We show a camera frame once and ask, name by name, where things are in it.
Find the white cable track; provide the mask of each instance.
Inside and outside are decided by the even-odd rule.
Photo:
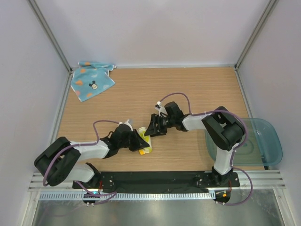
[[[41,192],[39,201],[76,201],[76,200],[106,200],[109,196],[101,198],[84,198],[83,192]],[[124,194],[118,193],[112,201],[150,201],[150,200],[200,200],[215,199],[214,191],[193,194]]]

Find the translucent blue container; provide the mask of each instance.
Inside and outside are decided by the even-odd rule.
[[[234,165],[272,166],[282,160],[282,147],[274,127],[263,119],[243,119],[249,130],[248,141],[235,154]],[[216,159],[217,147],[205,132],[209,155]]]

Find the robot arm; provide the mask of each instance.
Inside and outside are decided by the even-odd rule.
[[[34,165],[44,176],[54,157],[61,150],[70,146],[55,160],[47,175],[47,182],[50,186],[56,186],[63,181],[78,180],[83,182],[87,188],[93,187],[99,183],[100,173],[92,164],[78,164],[79,161],[91,158],[109,158],[116,155],[120,148],[137,151],[149,146],[132,128],[130,120],[120,123],[115,131],[110,132],[110,134],[96,143],[77,143],[69,141],[65,137],[60,137],[34,161]]]
[[[197,115],[184,115],[175,102],[167,103],[164,107],[158,102],[156,109],[159,114],[152,114],[145,135],[165,135],[167,128],[171,127],[180,131],[206,129],[217,145],[216,161],[212,167],[213,179],[218,186],[227,184],[233,171],[233,150],[245,134],[243,125],[234,116],[227,114],[227,109],[222,106],[216,109],[217,112]]]

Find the yellow object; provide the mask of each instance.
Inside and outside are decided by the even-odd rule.
[[[138,134],[139,136],[141,136],[141,138],[146,141],[150,146],[149,147],[145,147],[143,149],[139,150],[140,155],[144,155],[147,153],[151,153],[152,152],[152,147],[151,147],[151,137],[150,136],[145,136],[145,132],[146,132],[146,128],[145,127],[141,127],[140,129],[138,129]]]

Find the blue towel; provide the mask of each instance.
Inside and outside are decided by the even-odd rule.
[[[88,100],[111,86],[115,82],[109,77],[109,71],[116,66],[97,62],[79,62],[80,68],[73,73],[71,87],[79,100]]]

